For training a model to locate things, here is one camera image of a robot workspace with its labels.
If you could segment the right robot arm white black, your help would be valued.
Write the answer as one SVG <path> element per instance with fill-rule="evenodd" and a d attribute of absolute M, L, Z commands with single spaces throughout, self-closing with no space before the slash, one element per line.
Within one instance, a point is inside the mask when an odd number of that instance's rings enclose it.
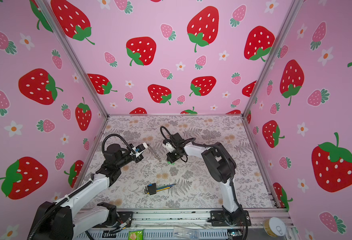
<path fill-rule="evenodd" d="M 249 213 L 238 202 L 235 192 L 236 162 L 225 147 L 219 142 L 209 145 L 196 143 L 195 138 L 183 139 L 178 133 L 172 135 L 164 126 L 160 127 L 160 132 L 164 138 L 163 147 L 168 150 L 169 163 L 173 164 L 178 160 L 186 163 L 189 157 L 203 159 L 210 176 L 219 183 L 223 199 L 223 219 L 226 224 L 251 226 Z"/>

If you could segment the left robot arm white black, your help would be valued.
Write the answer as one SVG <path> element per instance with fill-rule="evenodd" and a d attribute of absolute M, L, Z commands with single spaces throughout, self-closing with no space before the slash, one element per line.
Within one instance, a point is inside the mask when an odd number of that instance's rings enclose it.
<path fill-rule="evenodd" d="M 118 221 L 116 206 L 100 203 L 80 214 L 80 210 L 96 195 L 111 187 L 119 178 L 121 169 L 130 162 L 143 160 L 147 143 L 137 147 L 127 143 L 118 134 L 106 136 L 102 142 L 105 161 L 90 179 L 63 198 L 44 202 L 36 212 L 29 240 L 73 240 L 97 225 L 113 226 Z"/>

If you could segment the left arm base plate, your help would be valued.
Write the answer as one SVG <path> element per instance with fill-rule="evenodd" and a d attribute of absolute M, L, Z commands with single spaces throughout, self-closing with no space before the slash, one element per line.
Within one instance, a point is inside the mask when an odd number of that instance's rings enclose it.
<path fill-rule="evenodd" d="M 96 225 L 95 228 L 118 228 L 122 224 L 126 224 L 125 228 L 130 228 L 133 214 L 133 212 L 117 212 L 110 220 Z"/>

